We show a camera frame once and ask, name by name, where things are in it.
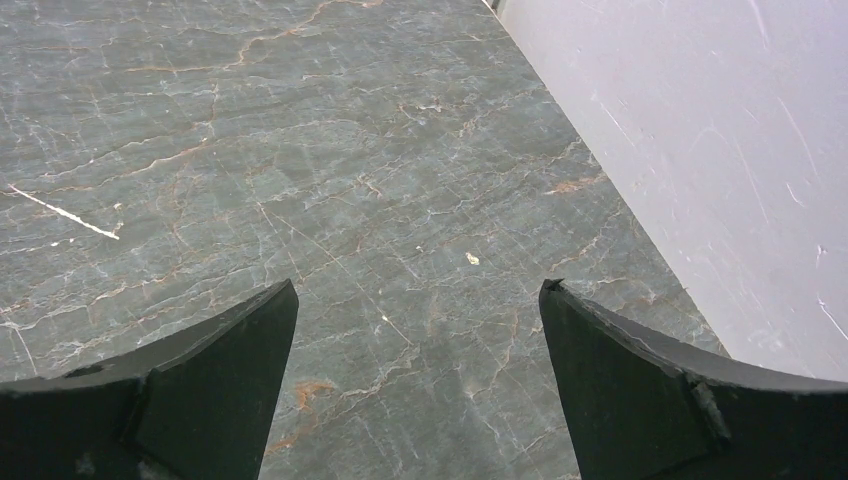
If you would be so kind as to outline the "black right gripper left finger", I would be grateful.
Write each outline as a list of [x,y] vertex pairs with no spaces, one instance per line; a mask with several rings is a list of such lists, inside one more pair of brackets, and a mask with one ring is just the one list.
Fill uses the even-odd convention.
[[1,386],[5,479],[255,479],[299,301],[276,283],[193,326]]

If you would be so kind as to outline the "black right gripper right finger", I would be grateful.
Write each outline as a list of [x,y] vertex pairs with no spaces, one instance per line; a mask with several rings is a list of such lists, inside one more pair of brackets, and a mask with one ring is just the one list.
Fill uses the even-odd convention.
[[539,311],[585,479],[843,479],[847,386],[723,357],[544,281]]

